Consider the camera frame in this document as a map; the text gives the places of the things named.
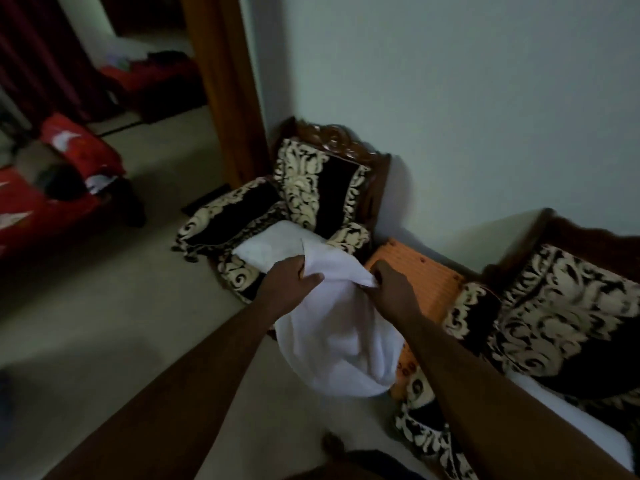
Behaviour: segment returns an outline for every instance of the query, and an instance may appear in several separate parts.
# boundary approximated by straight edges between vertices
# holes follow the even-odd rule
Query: forearm
[[[183,355],[46,478],[192,479],[276,317],[250,305]]]
[[[404,323],[400,332],[478,478],[636,478],[440,327],[423,317]]]

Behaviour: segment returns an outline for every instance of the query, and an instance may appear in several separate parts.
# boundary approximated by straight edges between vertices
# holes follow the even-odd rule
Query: wooden post
[[[271,172],[238,0],[181,0],[231,188]]]

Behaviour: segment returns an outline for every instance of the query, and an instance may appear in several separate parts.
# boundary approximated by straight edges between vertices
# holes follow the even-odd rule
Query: left hand
[[[274,322],[290,313],[324,280],[322,274],[300,278],[304,267],[302,255],[277,262],[264,277],[252,305],[267,312]]]

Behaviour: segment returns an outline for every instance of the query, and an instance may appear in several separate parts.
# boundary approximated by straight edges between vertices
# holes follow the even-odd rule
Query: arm
[[[45,478],[192,479],[269,327],[321,281],[302,256],[277,263],[254,302],[183,355]]]
[[[636,479],[569,423],[462,348],[420,313],[411,284],[384,261],[368,289],[416,355],[482,480]]]

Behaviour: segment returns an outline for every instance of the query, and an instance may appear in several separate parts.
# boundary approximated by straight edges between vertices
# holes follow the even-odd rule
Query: hand
[[[363,287],[362,290],[385,320],[400,330],[406,323],[422,316],[413,287],[404,274],[398,273],[386,261],[376,261],[371,273],[380,288]]]
[[[304,267],[305,257],[295,256],[277,262],[264,277],[253,303],[272,316],[274,322],[290,313],[324,280],[322,274],[300,278]]]

